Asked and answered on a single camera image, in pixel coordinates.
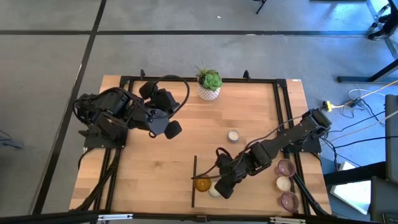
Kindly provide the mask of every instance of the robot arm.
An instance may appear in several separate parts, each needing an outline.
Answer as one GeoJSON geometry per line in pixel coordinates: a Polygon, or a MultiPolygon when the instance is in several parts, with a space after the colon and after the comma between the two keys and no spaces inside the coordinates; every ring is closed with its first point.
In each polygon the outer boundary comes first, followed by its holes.
{"type": "MultiPolygon", "coordinates": [[[[188,88],[184,104],[189,97],[189,86],[183,81],[188,88]]],[[[158,89],[157,82],[147,82],[140,88],[142,98],[118,87],[98,95],[81,95],[73,111],[88,126],[88,130],[79,133],[84,137],[94,136],[118,142],[125,138],[123,133],[126,129],[138,128],[148,130],[152,138],[163,133],[168,139],[174,138],[182,129],[178,121],[170,122],[169,119],[183,104],[177,103],[171,92],[158,89]]]]}
{"type": "Polygon", "coordinates": [[[234,159],[221,153],[216,161],[221,179],[215,189],[224,198],[230,198],[237,183],[247,175],[256,175],[268,168],[282,148],[289,145],[301,146],[309,138],[319,138],[330,129],[330,125],[331,122],[320,109],[312,109],[302,115],[298,125],[272,140],[255,142],[234,159]]]}

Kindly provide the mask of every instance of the black stand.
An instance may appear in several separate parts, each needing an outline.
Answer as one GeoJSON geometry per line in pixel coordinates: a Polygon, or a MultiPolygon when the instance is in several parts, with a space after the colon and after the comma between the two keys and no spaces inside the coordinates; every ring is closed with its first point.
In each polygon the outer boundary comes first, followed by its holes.
{"type": "Polygon", "coordinates": [[[367,166],[357,167],[355,169],[325,174],[323,178],[326,185],[340,185],[370,180],[373,176],[380,177],[382,179],[386,178],[386,162],[378,162],[367,166]]]}
{"type": "Polygon", "coordinates": [[[262,4],[260,6],[260,8],[257,10],[256,14],[259,14],[260,10],[262,9],[262,7],[264,6],[264,4],[266,3],[267,0],[261,0],[262,4]]]}
{"type": "Polygon", "coordinates": [[[398,78],[386,78],[398,69],[398,59],[371,77],[337,77],[339,83],[392,83],[398,78]]]}

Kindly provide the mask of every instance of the chair leg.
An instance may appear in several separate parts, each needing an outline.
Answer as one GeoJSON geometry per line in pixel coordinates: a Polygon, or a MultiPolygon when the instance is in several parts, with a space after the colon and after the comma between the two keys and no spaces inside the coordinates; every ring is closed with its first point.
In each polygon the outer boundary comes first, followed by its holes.
{"type": "Polygon", "coordinates": [[[261,6],[260,6],[259,10],[257,10],[256,14],[259,14],[261,8],[263,7],[263,5],[266,3],[267,0],[261,0],[261,1],[262,1],[261,6]]]}
{"type": "Polygon", "coordinates": [[[384,11],[387,10],[389,7],[391,7],[391,5],[390,5],[390,4],[386,4],[385,6],[383,6],[383,7],[380,9],[380,12],[384,12],[384,11]]]}
{"type": "Polygon", "coordinates": [[[378,162],[354,169],[325,174],[323,175],[323,178],[326,185],[340,185],[369,180],[373,176],[380,177],[382,179],[386,178],[386,162],[378,162]]]}

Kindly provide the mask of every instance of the wooden tabletop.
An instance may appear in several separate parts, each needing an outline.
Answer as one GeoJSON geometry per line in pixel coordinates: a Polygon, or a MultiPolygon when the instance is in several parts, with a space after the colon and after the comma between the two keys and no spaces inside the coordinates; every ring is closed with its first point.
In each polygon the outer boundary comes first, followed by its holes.
{"type": "MultiPolygon", "coordinates": [[[[100,91],[119,86],[120,76],[106,75],[100,91]]],[[[144,82],[134,82],[133,93],[144,82]]],[[[152,139],[147,131],[129,131],[121,154],[116,189],[113,196],[114,212],[142,213],[207,213],[218,215],[290,215],[277,205],[282,192],[275,188],[274,168],[283,158],[278,155],[270,168],[254,177],[247,177],[234,188],[230,199],[213,198],[208,192],[195,192],[195,207],[191,207],[193,158],[197,156],[197,172],[210,168],[215,160],[215,149],[223,147],[234,157],[250,140],[269,133],[278,125],[275,96],[271,84],[224,83],[220,96],[204,101],[197,95],[197,84],[190,82],[191,94],[186,105],[173,117],[182,132],[168,140],[164,135],[152,139]],[[236,143],[227,140],[228,131],[239,131],[236,143]]],[[[307,112],[307,104],[300,80],[287,80],[293,117],[307,112]]],[[[181,102],[186,94],[181,82],[160,82],[160,88],[171,91],[181,102]]],[[[281,105],[284,105],[280,90],[281,105]]],[[[70,208],[79,206],[93,190],[100,176],[104,149],[95,149],[81,162],[70,208]]],[[[300,153],[305,183],[315,200],[331,213],[322,169],[312,154],[300,153]]],[[[301,201],[299,189],[295,188],[301,201]]],[[[104,190],[101,208],[106,200],[104,190]]]]}

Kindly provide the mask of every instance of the gray floor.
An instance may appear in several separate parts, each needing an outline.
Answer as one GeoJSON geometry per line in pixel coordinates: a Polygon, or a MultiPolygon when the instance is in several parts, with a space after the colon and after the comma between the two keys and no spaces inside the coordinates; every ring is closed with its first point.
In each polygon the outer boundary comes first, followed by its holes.
{"type": "MultiPolygon", "coordinates": [[[[0,29],[91,29],[100,1],[0,1],[0,29]]],[[[378,10],[383,3],[373,2],[378,10]]],[[[252,1],[108,0],[101,30],[367,30],[373,22],[366,3],[268,0],[258,16],[252,1]]],[[[0,36],[0,129],[24,143],[0,148],[0,216],[29,210],[55,132],[75,81],[87,36],[0,36]]],[[[201,62],[223,77],[299,78],[310,108],[323,100],[338,105],[348,99],[352,84],[338,84],[339,75],[368,76],[393,61],[384,41],[365,37],[140,35],[97,36],[80,93],[96,93],[103,75],[195,75],[201,62]]],[[[375,90],[378,85],[359,85],[375,90]]],[[[381,91],[397,94],[396,86],[381,91]]],[[[375,113],[384,110],[380,95],[366,98],[375,113]]],[[[335,110],[327,116],[341,129],[369,116],[355,110],[353,119],[335,110]]],[[[371,124],[371,119],[362,125],[371,124]]],[[[77,174],[84,127],[72,118],[44,212],[68,210],[77,174]]],[[[376,125],[339,139],[383,136],[376,125]]],[[[361,165],[383,161],[384,141],[338,150],[361,165]]],[[[322,156],[333,159],[323,147],[322,156]]]]}

